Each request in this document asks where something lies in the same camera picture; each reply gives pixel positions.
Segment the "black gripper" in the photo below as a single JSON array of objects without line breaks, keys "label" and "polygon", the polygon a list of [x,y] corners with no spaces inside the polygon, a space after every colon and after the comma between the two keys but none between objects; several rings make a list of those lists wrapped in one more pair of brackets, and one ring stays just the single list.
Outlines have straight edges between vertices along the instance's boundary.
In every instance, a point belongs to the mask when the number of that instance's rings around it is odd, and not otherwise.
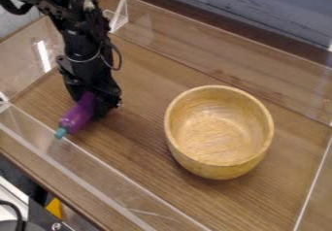
[{"label": "black gripper", "polygon": [[57,62],[71,99],[78,102],[86,91],[94,92],[94,119],[103,118],[121,102],[122,91],[111,75],[111,71],[119,69],[114,66],[113,55],[78,62],[59,55]]}]

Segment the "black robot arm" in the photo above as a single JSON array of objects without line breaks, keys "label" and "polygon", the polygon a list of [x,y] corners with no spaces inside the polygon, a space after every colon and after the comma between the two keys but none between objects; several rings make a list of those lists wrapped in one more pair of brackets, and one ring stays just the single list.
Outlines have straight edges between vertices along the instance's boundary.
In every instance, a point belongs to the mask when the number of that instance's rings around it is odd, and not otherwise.
[{"label": "black robot arm", "polygon": [[66,89],[78,101],[94,93],[94,118],[99,119],[122,101],[122,89],[111,73],[122,67],[122,54],[109,38],[109,19],[99,0],[0,0],[14,15],[38,9],[58,29],[63,54],[57,61]]}]

